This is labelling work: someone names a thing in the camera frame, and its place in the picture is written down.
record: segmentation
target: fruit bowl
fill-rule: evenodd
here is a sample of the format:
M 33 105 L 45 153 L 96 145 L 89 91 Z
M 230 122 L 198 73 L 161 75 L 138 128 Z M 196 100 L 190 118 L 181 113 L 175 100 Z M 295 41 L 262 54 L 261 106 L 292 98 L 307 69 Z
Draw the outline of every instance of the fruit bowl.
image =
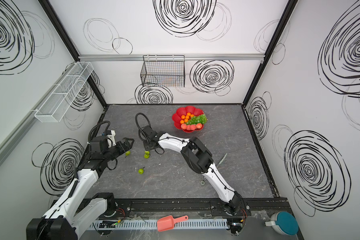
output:
M 184 107 L 178 108 L 176 110 L 176 113 L 172 115 L 173 125 L 177 129 L 181 129 L 184 132 L 193 132 L 193 131 L 202 130 L 204 128 L 204 125 L 202 126 L 202 128 L 200 128 L 200 129 L 197 128 L 195 130 L 184 130 L 184 129 L 181 128 L 181 123 L 180 123 L 180 121 L 182 120 L 181 116 L 182 115 L 187 115 L 187 113 L 191 113 L 191 114 L 193 114 L 195 116 L 199 116 L 199 115 L 204 114 L 204 112 L 200 108 L 195 108 L 194 106 L 188 106 L 188 107 L 185 107 L 185 108 Z

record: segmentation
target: gray marble tabletop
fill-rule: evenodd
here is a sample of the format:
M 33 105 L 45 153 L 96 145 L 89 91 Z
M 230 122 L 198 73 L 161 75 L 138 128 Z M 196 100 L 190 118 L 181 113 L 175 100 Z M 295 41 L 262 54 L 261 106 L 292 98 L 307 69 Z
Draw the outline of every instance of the gray marble tabletop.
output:
M 144 145 L 137 135 L 135 115 L 144 113 L 155 131 L 164 131 L 177 137 L 198 137 L 213 154 L 221 175 L 244 198 L 273 197 L 259 155 L 253 143 L 240 105 L 200 105 L 208 122 L 201 131 L 186 133 L 173 126 L 172 115 L 181 106 L 176 105 L 111 105 L 104 120 L 111 122 L 115 140 L 134 138 L 131 154 L 118 157 L 115 170 L 106 169 L 86 197 L 98 192 L 113 192 L 115 198 L 218 198 L 216 191 L 202 175 L 193 172 L 181 154 L 167 149 L 163 155 L 151 151 L 144 158 Z M 141 127 L 146 121 L 139 116 Z M 144 173 L 138 170 L 144 167 Z

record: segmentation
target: scoop handle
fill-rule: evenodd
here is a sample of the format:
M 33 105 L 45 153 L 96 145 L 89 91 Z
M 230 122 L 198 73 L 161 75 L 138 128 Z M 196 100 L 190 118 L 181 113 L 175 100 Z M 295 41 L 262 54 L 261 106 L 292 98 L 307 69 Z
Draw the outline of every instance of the scoop handle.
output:
M 174 218 L 173 223 L 184 222 L 184 221 L 187 221 L 187 220 L 188 220 L 188 216 L 185 215 L 185 216 L 182 216 L 182 217 Z

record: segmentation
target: wire mesh basket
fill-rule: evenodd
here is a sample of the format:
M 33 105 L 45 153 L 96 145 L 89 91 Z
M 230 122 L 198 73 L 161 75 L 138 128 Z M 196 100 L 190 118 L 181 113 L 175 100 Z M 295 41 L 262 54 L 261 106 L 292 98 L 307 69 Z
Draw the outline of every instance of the wire mesh basket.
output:
M 60 122 L 93 71 L 90 62 L 77 62 L 36 111 L 41 122 Z
M 144 55 L 140 78 L 143 86 L 156 83 L 165 87 L 185 86 L 184 55 Z

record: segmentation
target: bunch of grapes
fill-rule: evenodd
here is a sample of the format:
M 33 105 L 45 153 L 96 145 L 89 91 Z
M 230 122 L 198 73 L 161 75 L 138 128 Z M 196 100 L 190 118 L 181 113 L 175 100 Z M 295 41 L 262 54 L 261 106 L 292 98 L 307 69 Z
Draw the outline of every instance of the bunch of grapes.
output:
M 208 119 L 206 118 L 206 115 L 205 114 L 202 114 L 200 116 L 194 116 L 192 117 L 191 119 L 189 119 L 187 123 L 187 125 L 192 125 L 192 124 L 198 124 L 198 123 L 201 123 L 201 124 L 205 124 L 206 122 L 208 121 Z

